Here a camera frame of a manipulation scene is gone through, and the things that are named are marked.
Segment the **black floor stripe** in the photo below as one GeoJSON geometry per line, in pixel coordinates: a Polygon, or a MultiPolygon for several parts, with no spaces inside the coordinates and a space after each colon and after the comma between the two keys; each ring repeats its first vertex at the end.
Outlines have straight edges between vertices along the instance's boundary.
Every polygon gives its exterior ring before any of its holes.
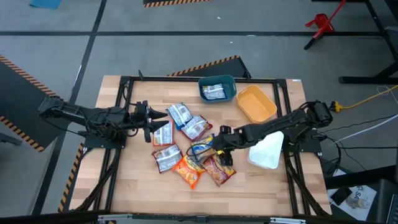
{"type": "MultiPolygon", "coordinates": [[[[57,32],[57,31],[0,31],[0,36],[259,36],[259,37],[311,37],[312,31],[92,31],[92,32],[57,32]]],[[[372,37],[382,36],[378,31],[343,31],[326,32],[324,36],[337,37],[372,37]]]]}
{"type": "MultiPolygon", "coordinates": [[[[102,19],[102,15],[104,14],[104,10],[105,10],[105,5],[106,5],[106,1],[107,0],[102,0],[101,1],[101,5],[99,7],[98,10],[98,14],[97,17],[95,19],[95,23],[93,26],[93,30],[92,32],[97,32],[98,31],[98,27],[100,26],[101,23],[101,19],[102,19]]],[[[91,50],[93,48],[93,44],[94,44],[94,40],[95,40],[95,35],[90,36],[90,38],[88,39],[88,43],[87,43],[87,47],[85,50],[85,53],[83,55],[83,59],[81,61],[81,67],[76,79],[75,84],[73,85],[72,88],[72,93],[69,97],[69,101],[70,103],[75,103],[76,99],[77,99],[77,95],[79,93],[79,89],[81,86],[81,82],[83,81],[83,76],[87,67],[87,63],[88,63],[88,59],[90,57],[91,54],[91,50]]],[[[43,209],[43,205],[45,202],[45,198],[47,197],[47,193],[49,191],[50,188],[50,184],[51,184],[51,180],[52,180],[52,176],[54,175],[54,170],[57,166],[57,162],[58,162],[58,158],[60,156],[60,151],[63,145],[63,141],[65,140],[65,135],[66,132],[62,131],[61,135],[59,135],[59,137],[57,138],[57,140],[55,141],[55,146],[54,149],[51,153],[51,158],[50,158],[50,162],[47,166],[47,170],[45,172],[43,181],[42,181],[42,185],[40,187],[39,190],[39,194],[37,195],[37,200],[35,202],[33,211],[32,211],[32,215],[40,215],[43,209]]]]}

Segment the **white container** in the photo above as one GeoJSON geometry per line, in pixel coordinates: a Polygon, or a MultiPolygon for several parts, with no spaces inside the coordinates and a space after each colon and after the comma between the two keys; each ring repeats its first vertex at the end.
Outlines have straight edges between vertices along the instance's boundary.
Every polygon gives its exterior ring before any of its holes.
{"type": "Polygon", "coordinates": [[[255,146],[250,147],[248,162],[263,169],[276,169],[284,134],[280,131],[267,135],[255,146]]]}

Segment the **yellow snack bag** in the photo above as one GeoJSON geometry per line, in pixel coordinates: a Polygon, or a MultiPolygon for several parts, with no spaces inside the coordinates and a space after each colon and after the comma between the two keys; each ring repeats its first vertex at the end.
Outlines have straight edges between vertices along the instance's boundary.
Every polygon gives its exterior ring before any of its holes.
{"type": "Polygon", "coordinates": [[[187,156],[197,164],[202,164],[209,157],[216,154],[216,151],[211,147],[213,139],[214,134],[211,134],[191,143],[187,156]]]}
{"type": "Polygon", "coordinates": [[[193,190],[197,185],[201,174],[206,171],[201,168],[198,164],[194,163],[184,156],[173,168],[172,171],[180,174],[180,176],[188,183],[193,190]]]}

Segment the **yellow and black hazard tape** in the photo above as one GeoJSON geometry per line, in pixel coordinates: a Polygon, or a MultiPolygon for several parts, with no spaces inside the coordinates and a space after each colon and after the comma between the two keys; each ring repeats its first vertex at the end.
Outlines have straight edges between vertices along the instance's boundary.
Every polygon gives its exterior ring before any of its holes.
{"type": "Polygon", "coordinates": [[[215,60],[214,62],[206,63],[204,65],[198,65],[198,66],[195,66],[195,67],[192,67],[192,68],[189,68],[189,69],[185,69],[185,70],[182,70],[182,71],[174,72],[173,74],[168,74],[167,76],[168,77],[174,77],[174,76],[179,76],[179,75],[183,76],[183,74],[185,74],[185,73],[193,72],[195,70],[206,68],[206,67],[209,67],[209,66],[212,66],[212,65],[217,65],[219,63],[227,62],[229,60],[237,59],[237,58],[239,58],[238,55],[226,57],[226,58],[223,58],[223,59],[215,60]]]}
{"type": "Polygon", "coordinates": [[[5,124],[7,128],[9,128],[11,131],[14,131],[19,137],[21,137],[25,142],[30,144],[36,151],[42,152],[44,150],[44,147],[38,144],[35,140],[31,139],[28,135],[26,135],[21,129],[19,129],[15,124],[13,124],[11,121],[9,121],[5,116],[0,115],[0,122],[5,124]]]}
{"type": "Polygon", "coordinates": [[[63,212],[63,207],[65,206],[65,203],[67,201],[70,187],[72,186],[72,182],[73,182],[74,178],[77,176],[77,167],[79,165],[80,158],[83,155],[83,148],[84,148],[83,143],[80,143],[79,149],[77,150],[77,153],[76,153],[76,158],[73,161],[72,169],[70,170],[70,175],[68,177],[67,186],[65,187],[65,190],[63,191],[61,202],[60,202],[60,205],[58,206],[58,213],[63,212]]]}
{"type": "Polygon", "coordinates": [[[36,86],[38,89],[42,90],[48,96],[56,96],[57,95],[56,93],[51,91],[49,88],[47,88],[45,85],[43,85],[41,82],[36,80],[33,76],[29,75],[27,72],[23,71],[17,65],[12,63],[6,57],[0,55],[0,62],[4,63],[5,65],[7,65],[11,69],[13,69],[16,73],[18,73],[20,76],[24,77],[27,81],[29,81],[31,84],[36,86]]]}
{"type": "Polygon", "coordinates": [[[150,2],[144,5],[144,7],[157,7],[157,6],[172,6],[178,4],[195,3],[195,2],[205,2],[211,0],[170,0],[170,1],[158,1],[150,2]]]}

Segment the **yellow cable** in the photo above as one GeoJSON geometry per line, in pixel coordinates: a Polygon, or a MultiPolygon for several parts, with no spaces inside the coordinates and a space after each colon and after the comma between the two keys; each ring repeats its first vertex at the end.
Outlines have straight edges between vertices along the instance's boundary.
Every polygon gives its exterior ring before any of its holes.
{"type": "Polygon", "coordinates": [[[383,91],[383,92],[381,92],[381,93],[379,93],[379,94],[376,94],[376,95],[374,95],[374,96],[371,96],[371,97],[369,97],[368,99],[363,100],[363,101],[360,101],[360,102],[358,102],[358,103],[356,103],[356,104],[354,104],[354,105],[351,105],[351,106],[339,105],[339,103],[338,103],[337,101],[333,101],[332,104],[331,104],[331,106],[330,106],[330,110],[331,110],[331,111],[334,111],[334,112],[336,112],[336,113],[338,113],[338,112],[340,112],[341,110],[348,110],[348,109],[354,108],[355,106],[358,106],[358,105],[360,105],[360,104],[362,104],[362,103],[365,103],[365,102],[367,102],[367,101],[369,101],[369,100],[371,100],[371,99],[373,99],[373,98],[375,98],[375,97],[377,97],[377,96],[380,96],[380,95],[382,95],[382,94],[385,94],[385,93],[387,93],[387,92],[389,92],[389,91],[391,91],[391,90],[393,90],[393,89],[395,89],[395,88],[398,88],[398,85],[396,85],[396,86],[394,86],[394,87],[392,87],[392,88],[390,88],[390,89],[387,89],[386,91],[383,91]]]}
{"type": "Polygon", "coordinates": [[[358,102],[358,103],[356,103],[356,104],[354,104],[354,105],[351,105],[351,106],[343,106],[341,109],[347,110],[347,109],[354,108],[355,106],[358,106],[358,105],[360,105],[360,104],[362,104],[362,103],[365,103],[365,102],[367,102],[367,101],[369,101],[369,100],[371,100],[371,99],[373,99],[373,98],[375,98],[375,97],[377,97],[377,96],[380,96],[380,95],[382,95],[382,94],[385,94],[385,93],[387,93],[387,92],[389,92],[389,91],[391,91],[391,90],[393,90],[393,89],[395,89],[395,88],[398,88],[398,85],[392,87],[391,89],[387,89],[386,91],[383,91],[383,92],[381,92],[381,93],[379,93],[379,94],[376,94],[376,95],[374,95],[374,96],[371,96],[371,97],[369,97],[368,99],[363,100],[363,101],[360,101],[360,102],[358,102]]]}

